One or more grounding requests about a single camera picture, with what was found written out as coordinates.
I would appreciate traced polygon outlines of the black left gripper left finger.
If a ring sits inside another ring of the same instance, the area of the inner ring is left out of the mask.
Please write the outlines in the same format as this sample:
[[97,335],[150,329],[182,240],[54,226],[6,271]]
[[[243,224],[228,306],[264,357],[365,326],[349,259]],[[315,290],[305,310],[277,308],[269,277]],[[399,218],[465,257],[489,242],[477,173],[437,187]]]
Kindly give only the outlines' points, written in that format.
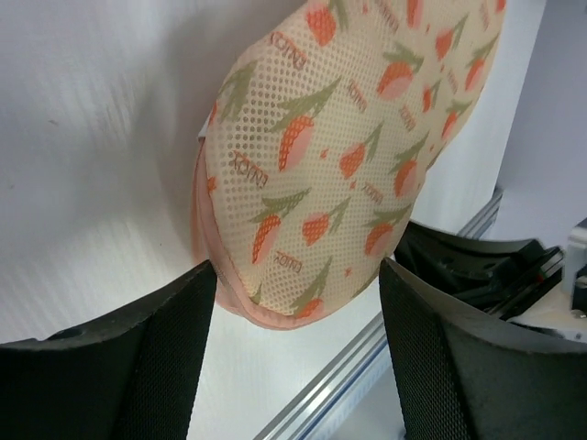
[[1,347],[4,439],[184,439],[216,293],[209,262],[92,321]]

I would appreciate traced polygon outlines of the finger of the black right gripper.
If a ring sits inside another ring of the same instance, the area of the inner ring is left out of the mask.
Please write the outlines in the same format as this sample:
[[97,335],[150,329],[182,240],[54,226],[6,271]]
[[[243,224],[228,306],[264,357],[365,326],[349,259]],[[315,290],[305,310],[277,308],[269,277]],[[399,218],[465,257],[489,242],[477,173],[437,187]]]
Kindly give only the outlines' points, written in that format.
[[473,239],[414,222],[394,257],[422,281],[494,316],[524,313],[562,279],[560,247]]

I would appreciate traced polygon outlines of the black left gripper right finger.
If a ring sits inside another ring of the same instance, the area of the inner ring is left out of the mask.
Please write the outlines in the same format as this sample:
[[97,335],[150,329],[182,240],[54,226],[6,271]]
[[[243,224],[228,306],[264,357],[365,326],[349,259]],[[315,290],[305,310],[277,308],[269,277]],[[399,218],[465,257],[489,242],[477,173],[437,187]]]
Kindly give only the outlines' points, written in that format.
[[585,438],[583,343],[490,316],[390,258],[379,285],[406,438]]

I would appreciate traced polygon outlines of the peach tulip mesh laundry bag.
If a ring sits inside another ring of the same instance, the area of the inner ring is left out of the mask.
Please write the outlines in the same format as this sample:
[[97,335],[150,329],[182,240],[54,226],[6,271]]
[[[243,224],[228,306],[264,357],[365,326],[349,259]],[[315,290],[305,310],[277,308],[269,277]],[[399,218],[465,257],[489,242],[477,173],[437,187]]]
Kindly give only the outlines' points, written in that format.
[[194,173],[216,302],[310,325],[362,294],[493,65],[503,1],[307,1],[238,58]]

